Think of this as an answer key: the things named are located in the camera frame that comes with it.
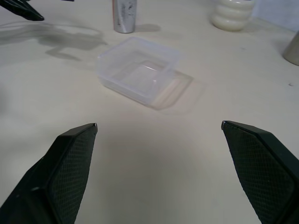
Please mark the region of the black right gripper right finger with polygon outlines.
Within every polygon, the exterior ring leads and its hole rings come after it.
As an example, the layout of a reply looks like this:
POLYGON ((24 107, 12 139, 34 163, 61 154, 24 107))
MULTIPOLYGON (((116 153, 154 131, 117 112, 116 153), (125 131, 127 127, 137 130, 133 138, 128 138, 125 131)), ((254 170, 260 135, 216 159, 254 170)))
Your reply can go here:
POLYGON ((262 224, 299 224, 299 159, 272 133, 223 121, 234 167, 262 224))

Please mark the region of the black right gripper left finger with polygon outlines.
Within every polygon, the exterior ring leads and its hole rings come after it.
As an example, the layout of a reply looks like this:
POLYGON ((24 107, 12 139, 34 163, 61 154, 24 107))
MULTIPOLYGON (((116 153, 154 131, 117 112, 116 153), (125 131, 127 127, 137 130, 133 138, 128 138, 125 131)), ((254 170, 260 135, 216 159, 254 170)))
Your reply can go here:
POLYGON ((0 224, 74 224, 97 132, 90 123, 57 136, 0 207, 0 224))

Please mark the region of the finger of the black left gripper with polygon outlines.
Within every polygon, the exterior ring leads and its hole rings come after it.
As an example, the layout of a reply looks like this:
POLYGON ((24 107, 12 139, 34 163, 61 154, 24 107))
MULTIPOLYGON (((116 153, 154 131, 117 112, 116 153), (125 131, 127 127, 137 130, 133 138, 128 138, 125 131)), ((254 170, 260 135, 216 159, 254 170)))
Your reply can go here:
POLYGON ((0 6, 28 21, 43 21, 40 15, 26 0, 0 0, 0 6))

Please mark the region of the clear plastic rectangular container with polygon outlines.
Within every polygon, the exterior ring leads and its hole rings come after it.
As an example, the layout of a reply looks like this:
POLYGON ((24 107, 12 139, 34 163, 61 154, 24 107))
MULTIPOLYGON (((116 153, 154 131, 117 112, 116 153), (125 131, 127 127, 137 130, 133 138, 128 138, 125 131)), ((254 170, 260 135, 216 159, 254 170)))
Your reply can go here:
POLYGON ((174 49, 130 37, 98 56, 97 73, 105 87, 148 105, 172 80, 179 58, 174 49))

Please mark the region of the silver metal cylinder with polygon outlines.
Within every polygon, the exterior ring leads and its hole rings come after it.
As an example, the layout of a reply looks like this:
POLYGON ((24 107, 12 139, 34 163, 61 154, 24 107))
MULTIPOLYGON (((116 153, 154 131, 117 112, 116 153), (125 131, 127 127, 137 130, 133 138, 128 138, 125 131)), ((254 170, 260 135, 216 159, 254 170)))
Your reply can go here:
POLYGON ((135 31, 137 0, 113 0, 114 30, 129 34, 135 31))

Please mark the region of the beige rounded object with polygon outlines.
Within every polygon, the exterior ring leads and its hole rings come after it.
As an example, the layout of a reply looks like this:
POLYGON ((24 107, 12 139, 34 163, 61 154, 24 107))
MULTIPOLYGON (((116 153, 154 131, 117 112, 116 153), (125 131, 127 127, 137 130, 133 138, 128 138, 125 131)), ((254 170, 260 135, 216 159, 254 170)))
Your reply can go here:
POLYGON ((288 44, 282 56, 288 62, 299 66, 299 31, 288 44))

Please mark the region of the white ribbed ceramic vase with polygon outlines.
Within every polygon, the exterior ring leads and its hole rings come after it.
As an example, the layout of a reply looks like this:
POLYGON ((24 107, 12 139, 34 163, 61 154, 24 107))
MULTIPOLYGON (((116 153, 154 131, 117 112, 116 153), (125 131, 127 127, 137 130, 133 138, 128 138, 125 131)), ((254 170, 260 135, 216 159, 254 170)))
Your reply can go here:
POLYGON ((255 0, 217 0, 211 23, 225 31, 240 31, 250 21, 255 0))

